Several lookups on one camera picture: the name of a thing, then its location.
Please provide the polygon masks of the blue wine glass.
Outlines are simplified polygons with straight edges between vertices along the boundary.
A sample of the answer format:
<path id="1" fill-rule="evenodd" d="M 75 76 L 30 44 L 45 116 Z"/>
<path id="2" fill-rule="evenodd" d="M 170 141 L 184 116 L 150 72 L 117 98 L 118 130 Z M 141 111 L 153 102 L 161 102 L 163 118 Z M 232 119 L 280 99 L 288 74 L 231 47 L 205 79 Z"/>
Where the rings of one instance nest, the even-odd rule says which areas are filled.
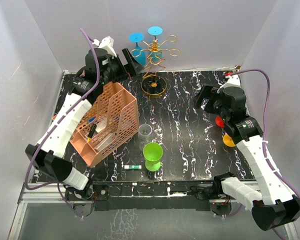
<path id="1" fill-rule="evenodd" d="M 142 66 L 146 65 L 146 54 L 144 50 L 139 46 L 139 43 L 144 39 L 142 33 L 135 32 L 129 35 L 129 40 L 135 43 L 134 49 L 131 51 L 131 55 Z"/>

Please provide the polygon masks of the gold wire glass rack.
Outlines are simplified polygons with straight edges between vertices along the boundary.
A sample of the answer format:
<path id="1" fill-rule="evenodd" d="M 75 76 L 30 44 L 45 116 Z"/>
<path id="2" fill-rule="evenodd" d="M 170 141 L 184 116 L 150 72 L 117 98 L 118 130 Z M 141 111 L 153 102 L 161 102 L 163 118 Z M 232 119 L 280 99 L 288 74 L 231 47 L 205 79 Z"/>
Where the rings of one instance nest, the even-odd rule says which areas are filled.
<path id="1" fill-rule="evenodd" d="M 166 61 L 166 59 L 163 58 L 163 52 L 168 52 L 171 57 L 178 57 L 180 51 L 176 48 L 163 48 L 163 45 L 167 42 L 174 43 L 177 40 L 177 36 L 169 35 L 163 42 L 159 42 L 158 39 L 151 43 L 142 40 L 138 44 L 145 54 L 148 52 L 148 55 L 145 56 L 146 65 L 143 69 L 145 73 L 142 76 L 140 86 L 143 93 L 149 97 L 159 97 L 167 89 L 167 81 L 162 76 L 159 76 L 159 72 L 166 69 L 166 67 L 163 66 L 163 63 Z"/>

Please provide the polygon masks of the red wine glass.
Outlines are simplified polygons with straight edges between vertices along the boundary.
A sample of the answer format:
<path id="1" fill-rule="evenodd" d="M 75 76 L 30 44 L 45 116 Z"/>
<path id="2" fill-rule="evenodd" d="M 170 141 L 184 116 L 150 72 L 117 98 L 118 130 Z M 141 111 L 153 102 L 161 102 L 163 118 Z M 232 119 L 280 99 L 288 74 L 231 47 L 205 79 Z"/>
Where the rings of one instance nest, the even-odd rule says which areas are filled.
<path id="1" fill-rule="evenodd" d="M 224 120 L 220 117 L 220 116 L 217 116 L 215 118 L 215 123 L 217 126 L 221 127 L 221 128 L 224 128 L 225 127 L 225 123 L 224 123 Z"/>

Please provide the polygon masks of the cyan wine glass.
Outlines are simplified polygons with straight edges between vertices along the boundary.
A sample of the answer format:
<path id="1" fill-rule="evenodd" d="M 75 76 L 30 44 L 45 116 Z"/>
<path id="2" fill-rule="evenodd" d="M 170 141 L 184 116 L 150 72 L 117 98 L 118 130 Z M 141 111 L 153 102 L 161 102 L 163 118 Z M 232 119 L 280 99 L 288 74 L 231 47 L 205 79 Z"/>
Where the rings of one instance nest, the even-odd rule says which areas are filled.
<path id="1" fill-rule="evenodd" d="M 148 33 L 152 36 L 152 42 L 157 40 L 157 36 L 161 35 L 163 32 L 163 29 L 159 26 L 151 26 L 148 29 Z"/>

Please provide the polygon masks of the yellow wine glass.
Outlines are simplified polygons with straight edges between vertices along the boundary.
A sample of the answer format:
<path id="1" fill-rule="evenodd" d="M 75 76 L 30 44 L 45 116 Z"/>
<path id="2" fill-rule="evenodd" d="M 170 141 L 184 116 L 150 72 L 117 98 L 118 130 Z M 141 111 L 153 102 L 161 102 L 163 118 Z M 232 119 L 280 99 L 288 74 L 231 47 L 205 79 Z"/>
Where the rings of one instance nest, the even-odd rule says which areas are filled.
<path id="1" fill-rule="evenodd" d="M 227 147 L 235 147 L 236 144 L 234 143 L 233 139 L 228 135 L 225 134 L 222 138 L 223 143 L 227 146 Z"/>

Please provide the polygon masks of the clear wine glass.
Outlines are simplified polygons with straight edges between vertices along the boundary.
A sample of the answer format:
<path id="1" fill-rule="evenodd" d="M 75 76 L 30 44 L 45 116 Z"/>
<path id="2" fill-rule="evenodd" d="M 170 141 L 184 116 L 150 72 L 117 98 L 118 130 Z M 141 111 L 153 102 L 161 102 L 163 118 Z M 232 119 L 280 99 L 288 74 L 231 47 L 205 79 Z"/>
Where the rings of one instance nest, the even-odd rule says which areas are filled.
<path id="1" fill-rule="evenodd" d="M 142 151 L 144 147 L 153 139 L 153 129 L 149 124 L 142 124 L 138 129 L 138 138 L 140 140 L 139 148 Z"/>

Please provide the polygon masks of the green wine glass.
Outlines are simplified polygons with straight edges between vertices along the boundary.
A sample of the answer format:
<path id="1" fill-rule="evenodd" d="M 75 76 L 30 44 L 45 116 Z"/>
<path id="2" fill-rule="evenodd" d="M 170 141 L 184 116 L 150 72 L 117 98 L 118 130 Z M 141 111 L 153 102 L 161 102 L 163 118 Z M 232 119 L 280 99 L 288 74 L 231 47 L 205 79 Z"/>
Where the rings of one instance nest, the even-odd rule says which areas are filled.
<path id="1" fill-rule="evenodd" d="M 143 148 L 145 167 L 150 172 L 156 172 L 161 167 L 163 148 L 156 142 L 150 142 Z"/>

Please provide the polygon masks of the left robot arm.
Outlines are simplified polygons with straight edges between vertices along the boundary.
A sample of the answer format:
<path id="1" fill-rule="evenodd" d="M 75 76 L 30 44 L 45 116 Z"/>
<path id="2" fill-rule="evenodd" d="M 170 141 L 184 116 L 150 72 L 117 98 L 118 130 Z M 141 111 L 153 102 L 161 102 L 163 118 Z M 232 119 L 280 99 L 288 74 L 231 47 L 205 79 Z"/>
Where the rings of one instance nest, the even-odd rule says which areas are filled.
<path id="1" fill-rule="evenodd" d="M 63 156 L 80 120 L 104 92 L 104 86 L 135 77 L 143 70 L 127 48 L 122 52 L 126 64 L 104 48 L 90 49 L 85 65 L 76 73 L 73 87 L 47 132 L 35 145 L 29 144 L 25 149 L 31 168 L 53 178 L 55 183 L 63 183 L 83 200 L 93 195 L 92 181 Z"/>

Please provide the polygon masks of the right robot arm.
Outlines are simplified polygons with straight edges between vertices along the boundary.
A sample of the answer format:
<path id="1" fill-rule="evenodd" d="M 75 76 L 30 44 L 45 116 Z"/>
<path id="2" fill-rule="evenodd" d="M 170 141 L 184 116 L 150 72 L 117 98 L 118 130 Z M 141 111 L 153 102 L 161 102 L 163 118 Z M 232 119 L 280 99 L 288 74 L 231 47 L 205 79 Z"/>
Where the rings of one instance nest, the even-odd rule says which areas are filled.
<path id="1" fill-rule="evenodd" d="M 220 199 L 236 199 L 252 213 L 263 231 L 296 221 L 300 217 L 300 196 L 284 183 L 279 169 L 273 166 L 264 133 L 257 120 L 247 114 L 244 90 L 204 85 L 193 99 L 194 107 L 199 109 L 203 100 L 207 100 L 205 112 L 222 119 L 226 135 L 247 160 L 259 186 L 254 190 L 227 172 L 214 177 L 213 194 Z"/>

